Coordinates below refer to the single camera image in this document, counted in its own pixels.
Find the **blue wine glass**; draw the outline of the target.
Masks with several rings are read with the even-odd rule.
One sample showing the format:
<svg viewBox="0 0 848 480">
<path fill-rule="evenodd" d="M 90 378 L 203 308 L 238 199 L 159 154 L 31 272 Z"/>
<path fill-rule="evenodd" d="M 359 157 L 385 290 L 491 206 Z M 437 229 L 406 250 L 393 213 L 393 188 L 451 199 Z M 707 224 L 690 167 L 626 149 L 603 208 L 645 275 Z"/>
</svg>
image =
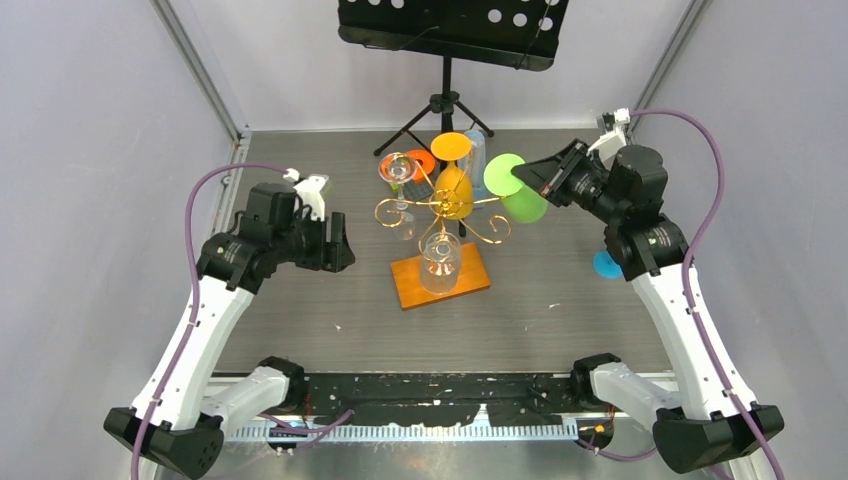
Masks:
<svg viewBox="0 0 848 480">
<path fill-rule="evenodd" d="M 604 279 L 617 279 L 623 276 L 621 266 L 605 250 L 593 256 L 592 266 L 595 272 Z"/>
</svg>

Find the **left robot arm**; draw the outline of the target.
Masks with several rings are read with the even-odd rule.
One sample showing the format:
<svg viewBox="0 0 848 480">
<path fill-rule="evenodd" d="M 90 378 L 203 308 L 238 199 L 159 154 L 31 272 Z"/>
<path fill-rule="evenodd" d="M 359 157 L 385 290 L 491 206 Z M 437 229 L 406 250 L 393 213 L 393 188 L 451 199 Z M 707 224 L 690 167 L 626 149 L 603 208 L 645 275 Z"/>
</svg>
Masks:
<svg viewBox="0 0 848 480">
<path fill-rule="evenodd" d="M 204 392 L 236 323 L 278 266 L 337 273 L 354 264 L 344 214 L 324 210 L 323 180 L 254 186 L 233 230 L 204 243 L 183 316 L 154 373 L 130 406 L 105 417 L 104 430 L 125 448 L 200 479 L 226 438 L 254 417 L 305 405 L 303 367 L 275 356 L 222 392 Z"/>
</svg>

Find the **green wine glass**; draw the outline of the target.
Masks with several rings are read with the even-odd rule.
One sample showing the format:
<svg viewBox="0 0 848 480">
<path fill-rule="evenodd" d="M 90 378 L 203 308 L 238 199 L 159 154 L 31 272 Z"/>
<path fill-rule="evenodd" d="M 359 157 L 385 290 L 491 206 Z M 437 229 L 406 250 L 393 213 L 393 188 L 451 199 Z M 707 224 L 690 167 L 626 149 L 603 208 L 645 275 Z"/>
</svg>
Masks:
<svg viewBox="0 0 848 480">
<path fill-rule="evenodd" d="M 506 212 L 513 220 L 530 224 L 544 216 L 548 203 L 512 173 L 514 167 L 525 164 L 526 161 L 517 154 L 497 155 L 484 170 L 484 184 L 492 195 L 501 197 Z"/>
</svg>

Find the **gold wire wine glass rack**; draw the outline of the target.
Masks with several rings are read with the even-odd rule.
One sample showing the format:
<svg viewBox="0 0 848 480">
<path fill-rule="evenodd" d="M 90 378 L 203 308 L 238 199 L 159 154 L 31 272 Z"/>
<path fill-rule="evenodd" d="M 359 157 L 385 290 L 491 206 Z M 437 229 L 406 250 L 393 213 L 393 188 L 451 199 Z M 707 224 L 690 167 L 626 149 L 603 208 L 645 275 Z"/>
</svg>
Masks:
<svg viewBox="0 0 848 480">
<path fill-rule="evenodd" d="M 412 208 L 420 206 L 433 214 L 417 238 L 418 255 L 390 265 L 400 308 L 408 311 L 488 289 L 491 281 L 478 247 L 449 232 L 448 223 L 455 221 L 473 233 L 466 218 L 474 207 L 499 199 L 474 199 L 471 180 L 455 161 L 432 181 L 420 160 L 392 153 L 380 161 L 378 174 L 395 187 L 395 196 L 374 209 L 381 226 L 410 240 L 415 233 Z"/>
</svg>

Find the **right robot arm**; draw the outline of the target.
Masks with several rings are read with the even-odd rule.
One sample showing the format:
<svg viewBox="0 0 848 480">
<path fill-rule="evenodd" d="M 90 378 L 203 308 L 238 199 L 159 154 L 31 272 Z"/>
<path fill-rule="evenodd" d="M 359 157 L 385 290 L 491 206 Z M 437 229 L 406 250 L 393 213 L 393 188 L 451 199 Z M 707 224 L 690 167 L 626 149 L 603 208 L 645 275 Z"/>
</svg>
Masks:
<svg viewBox="0 0 848 480">
<path fill-rule="evenodd" d="M 604 165 L 577 140 L 511 173 L 550 204 L 577 205 L 604 224 L 607 252 L 650 314 L 678 385 L 666 390 L 619 357 L 597 354 L 574 363 L 574 403 L 589 411 L 609 404 L 638 421 L 679 474 L 764 450 L 784 418 L 743 381 L 710 318 L 689 244 L 662 211 L 661 155 L 626 145 Z"/>
</svg>

